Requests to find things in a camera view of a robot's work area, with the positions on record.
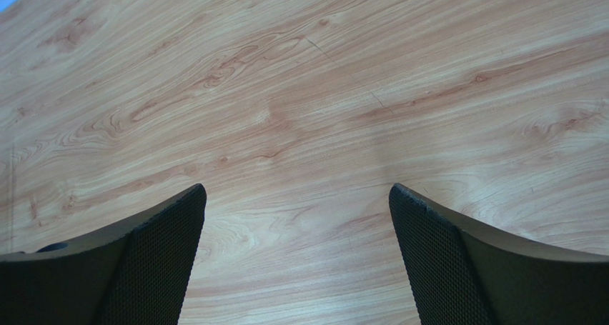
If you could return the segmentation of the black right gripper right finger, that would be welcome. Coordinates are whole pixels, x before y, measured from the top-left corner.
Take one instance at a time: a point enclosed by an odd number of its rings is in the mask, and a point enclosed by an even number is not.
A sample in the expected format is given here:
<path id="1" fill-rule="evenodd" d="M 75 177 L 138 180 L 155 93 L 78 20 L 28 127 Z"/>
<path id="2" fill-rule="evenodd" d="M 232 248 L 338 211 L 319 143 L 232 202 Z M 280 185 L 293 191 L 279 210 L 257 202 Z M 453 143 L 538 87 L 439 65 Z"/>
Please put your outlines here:
<path id="1" fill-rule="evenodd" d="M 422 324 L 606 324 L 608 257 L 511 234 L 395 184 L 395 234 Z"/>

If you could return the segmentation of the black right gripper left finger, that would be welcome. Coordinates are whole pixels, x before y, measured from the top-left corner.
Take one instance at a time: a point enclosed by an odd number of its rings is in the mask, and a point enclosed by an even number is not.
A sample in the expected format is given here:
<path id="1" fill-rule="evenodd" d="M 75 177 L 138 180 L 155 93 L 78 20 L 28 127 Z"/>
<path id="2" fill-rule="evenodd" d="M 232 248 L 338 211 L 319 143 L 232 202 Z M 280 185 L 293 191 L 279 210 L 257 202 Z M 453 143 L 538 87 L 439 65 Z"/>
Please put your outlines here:
<path id="1" fill-rule="evenodd" d="M 195 184 L 38 251 L 1 256 L 3 324 L 176 324 L 207 193 Z"/>

